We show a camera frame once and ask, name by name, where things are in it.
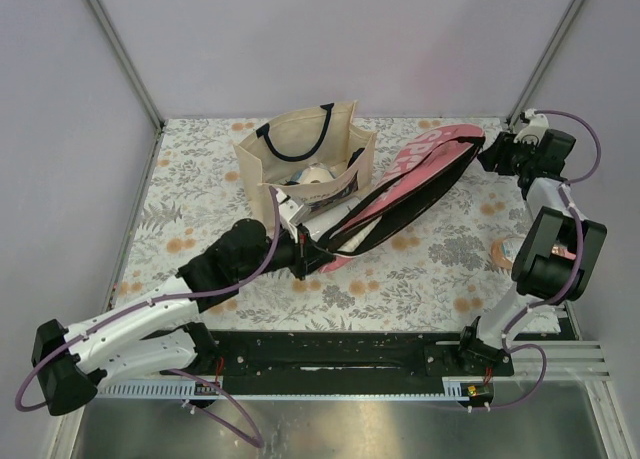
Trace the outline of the white shuttlecock tube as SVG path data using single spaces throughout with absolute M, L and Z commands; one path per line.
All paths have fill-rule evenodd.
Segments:
M 318 241 L 321 236 L 340 222 L 360 203 L 358 197 L 352 197 L 344 202 L 326 209 L 324 212 L 304 221 L 304 227 L 309 231 L 311 238 Z

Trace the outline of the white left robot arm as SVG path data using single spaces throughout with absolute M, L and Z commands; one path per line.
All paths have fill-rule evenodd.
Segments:
M 335 260 L 309 230 L 275 229 L 242 219 L 151 292 L 123 307 L 71 325 L 38 326 L 30 377 L 52 416 L 73 412 L 98 391 L 144 373 L 185 369 L 205 374 L 217 351 L 206 327 L 189 318 L 228 299 L 258 276 L 280 269 L 304 279 Z

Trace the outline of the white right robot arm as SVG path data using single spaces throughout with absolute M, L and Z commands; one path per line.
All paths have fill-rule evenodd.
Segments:
M 512 286 L 461 334 L 455 362 L 466 374 L 499 367 L 535 313 L 575 301 L 586 289 L 607 229 L 579 210 L 562 174 L 575 142 L 555 129 L 540 137 L 502 132 L 479 156 L 485 171 L 516 177 L 533 222 L 511 269 Z

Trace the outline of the pink racket cover bag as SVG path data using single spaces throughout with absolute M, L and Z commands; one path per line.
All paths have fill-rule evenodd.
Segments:
M 481 127 L 453 124 L 407 142 L 375 188 L 318 240 L 333 272 L 410 225 L 448 192 L 485 144 Z

